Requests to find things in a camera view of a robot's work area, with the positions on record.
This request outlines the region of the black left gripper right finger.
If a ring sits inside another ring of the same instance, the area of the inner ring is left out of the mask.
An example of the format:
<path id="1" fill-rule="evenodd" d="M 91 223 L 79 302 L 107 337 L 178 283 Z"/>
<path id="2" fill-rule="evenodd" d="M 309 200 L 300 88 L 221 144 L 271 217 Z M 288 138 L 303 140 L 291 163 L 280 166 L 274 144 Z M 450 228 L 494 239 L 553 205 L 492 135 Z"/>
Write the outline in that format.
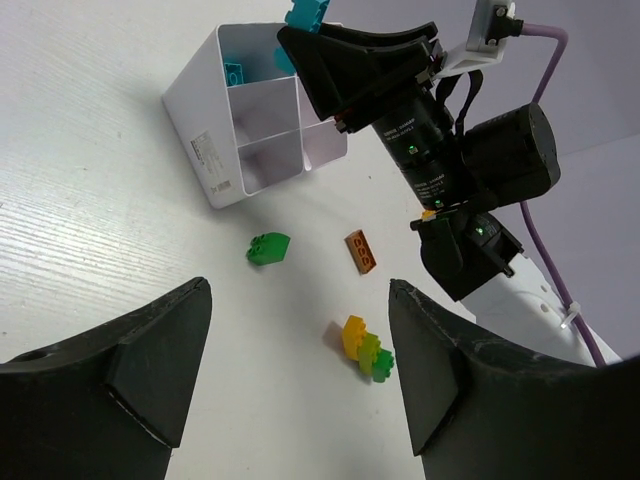
<path id="1" fill-rule="evenodd" d="M 589 367 L 512 343 L 410 283 L 388 317 L 413 453 L 429 479 L 635 479 L 639 361 Z"/>

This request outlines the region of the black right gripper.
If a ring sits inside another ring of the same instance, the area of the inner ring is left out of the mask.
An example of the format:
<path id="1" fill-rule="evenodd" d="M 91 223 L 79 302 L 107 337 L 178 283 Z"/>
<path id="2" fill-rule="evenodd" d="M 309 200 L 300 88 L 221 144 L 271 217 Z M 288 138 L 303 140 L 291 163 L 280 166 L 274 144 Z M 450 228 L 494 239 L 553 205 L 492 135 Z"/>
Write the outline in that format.
<path id="1" fill-rule="evenodd" d="M 486 210 L 538 197 L 559 180 L 555 138 L 530 102 L 466 129 L 483 74 L 471 71 L 457 116 L 446 100 L 460 78 L 436 81 L 445 52 L 429 22 L 395 33 L 323 23 L 282 27 L 277 39 L 321 120 L 341 133 L 372 127 L 428 210 L 473 203 Z"/>

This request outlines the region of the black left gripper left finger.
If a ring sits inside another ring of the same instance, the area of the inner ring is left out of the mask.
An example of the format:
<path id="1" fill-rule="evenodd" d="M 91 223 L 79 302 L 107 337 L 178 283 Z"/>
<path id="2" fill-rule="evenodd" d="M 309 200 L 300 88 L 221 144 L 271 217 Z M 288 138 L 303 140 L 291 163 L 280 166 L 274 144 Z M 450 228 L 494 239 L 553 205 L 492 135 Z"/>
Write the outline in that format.
<path id="1" fill-rule="evenodd" d="M 211 316 L 211 286 L 197 277 L 3 363 L 2 478 L 165 478 Z"/>

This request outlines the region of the cyan lego brick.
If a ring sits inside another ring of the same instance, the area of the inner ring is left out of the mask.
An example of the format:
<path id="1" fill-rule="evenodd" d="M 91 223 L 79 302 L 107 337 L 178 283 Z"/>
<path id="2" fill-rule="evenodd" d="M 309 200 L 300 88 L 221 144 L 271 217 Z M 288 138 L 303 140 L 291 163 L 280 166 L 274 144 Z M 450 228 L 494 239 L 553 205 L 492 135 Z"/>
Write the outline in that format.
<path id="1" fill-rule="evenodd" d="M 317 33 L 329 5 L 330 0 L 293 0 L 284 21 L 289 27 Z M 296 74 L 295 67 L 282 46 L 277 47 L 274 51 L 274 61 L 275 65 L 287 75 Z"/>

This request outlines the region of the light green lego brick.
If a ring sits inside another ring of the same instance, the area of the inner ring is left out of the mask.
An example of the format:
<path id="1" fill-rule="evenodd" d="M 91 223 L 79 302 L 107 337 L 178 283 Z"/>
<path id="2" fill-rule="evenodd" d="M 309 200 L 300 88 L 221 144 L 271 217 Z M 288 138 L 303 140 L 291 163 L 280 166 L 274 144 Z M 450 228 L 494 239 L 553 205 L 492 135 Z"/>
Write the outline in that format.
<path id="1" fill-rule="evenodd" d="M 360 371 L 367 375 L 373 375 L 373 365 L 377 361 L 381 351 L 381 341 L 375 334 L 366 333 L 361 345 L 357 349 Z"/>

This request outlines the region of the yellow lego brick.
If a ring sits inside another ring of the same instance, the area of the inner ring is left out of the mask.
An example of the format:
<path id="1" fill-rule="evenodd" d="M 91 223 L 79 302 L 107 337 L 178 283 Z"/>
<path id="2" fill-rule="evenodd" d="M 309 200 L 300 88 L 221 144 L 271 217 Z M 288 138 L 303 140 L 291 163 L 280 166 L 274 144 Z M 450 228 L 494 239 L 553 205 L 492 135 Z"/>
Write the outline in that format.
<path id="1" fill-rule="evenodd" d="M 347 358 L 353 361 L 358 360 L 358 350 L 362 346 L 366 334 L 367 330 L 364 319 L 350 315 L 341 333 L 343 349 Z"/>

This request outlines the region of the brown lego tile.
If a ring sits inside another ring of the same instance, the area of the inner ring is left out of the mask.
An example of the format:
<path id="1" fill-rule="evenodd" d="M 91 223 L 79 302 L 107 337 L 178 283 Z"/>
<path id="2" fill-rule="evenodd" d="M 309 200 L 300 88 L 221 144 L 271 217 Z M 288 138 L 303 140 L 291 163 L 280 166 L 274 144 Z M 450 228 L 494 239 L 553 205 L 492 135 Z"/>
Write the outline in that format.
<path id="1" fill-rule="evenodd" d="M 368 274 L 377 266 L 377 262 L 362 230 L 356 230 L 345 238 L 345 243 L 358 272 Z"/>

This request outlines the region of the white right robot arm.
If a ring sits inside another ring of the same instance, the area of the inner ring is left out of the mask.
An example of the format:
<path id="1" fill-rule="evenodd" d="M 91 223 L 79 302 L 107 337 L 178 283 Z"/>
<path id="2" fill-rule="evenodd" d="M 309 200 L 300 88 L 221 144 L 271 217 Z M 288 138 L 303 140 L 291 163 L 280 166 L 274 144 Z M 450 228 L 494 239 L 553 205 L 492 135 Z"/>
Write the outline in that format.
<path id="1" fill-rule="evenodd" d="M 602 367 L 617 355 L 586 324 L 550 258 L 536 264 L 494 216 L 560 179 L 552 128 L 531 101 L 473 128 L 451 115 L 462 78 L 474 100 L 486 53 L 444 52 L 434 24 L 373 34 L 323 24 L 277 34 L 316 115 L 341 133 L 372 128 L 423 207 L 410 227 L 439 286 L 478 325 L 532 350 Z"/>

